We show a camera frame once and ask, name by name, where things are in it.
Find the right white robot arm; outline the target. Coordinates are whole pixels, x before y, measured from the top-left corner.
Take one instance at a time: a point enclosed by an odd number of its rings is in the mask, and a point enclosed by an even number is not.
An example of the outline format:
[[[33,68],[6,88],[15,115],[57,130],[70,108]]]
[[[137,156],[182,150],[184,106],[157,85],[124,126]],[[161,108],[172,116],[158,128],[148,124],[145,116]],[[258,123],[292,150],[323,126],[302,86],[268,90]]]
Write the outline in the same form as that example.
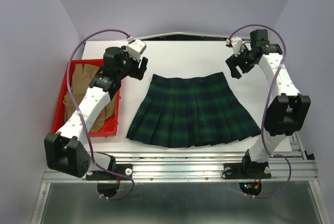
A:
[[[269,85],[268,96],[261,121],[258,140],[248,149],[239,163],[224,164],[223,178],[252,179],[261,175],[271,177],[269,159],[277,155],[274,150],[286,137],[298,132],[305,121],[311,99],[294,85],[285,67],[286,45],[273,44],[268,38],[268,28],[250,33],[250,45],[234,35],[226,45],[233,54],[225,61],[231,76],[240,79],[255,66],[259,66]]]

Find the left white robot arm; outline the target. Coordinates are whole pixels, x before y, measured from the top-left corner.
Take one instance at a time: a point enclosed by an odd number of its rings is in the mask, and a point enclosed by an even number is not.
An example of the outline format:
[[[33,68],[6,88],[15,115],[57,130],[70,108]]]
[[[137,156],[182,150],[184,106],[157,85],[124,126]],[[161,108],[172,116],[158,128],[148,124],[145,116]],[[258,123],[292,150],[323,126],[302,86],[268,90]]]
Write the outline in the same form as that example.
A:
[[[112,157],[87,152],[84,144],[98,115],[114,98],[121,81],[129,76],[142,80],[148,59],[142,57],[146,44],[135,40],[126,46],[109,47],[80,103],[69,120],[56,132],[48,133],[44,147],[48,168],[78,178],[98,171],[104,179],[116,174]]]

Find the green plaid pleated skirt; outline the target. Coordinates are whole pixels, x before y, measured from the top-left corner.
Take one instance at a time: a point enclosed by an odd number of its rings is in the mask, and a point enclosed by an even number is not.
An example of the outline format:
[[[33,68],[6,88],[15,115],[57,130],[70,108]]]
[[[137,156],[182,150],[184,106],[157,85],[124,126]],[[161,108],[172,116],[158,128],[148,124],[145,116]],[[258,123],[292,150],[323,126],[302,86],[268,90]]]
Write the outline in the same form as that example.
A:
[[[219,72],[194,78],[153,75],[126,137],[148,145],[189,148],[259,134],[260,127]]]

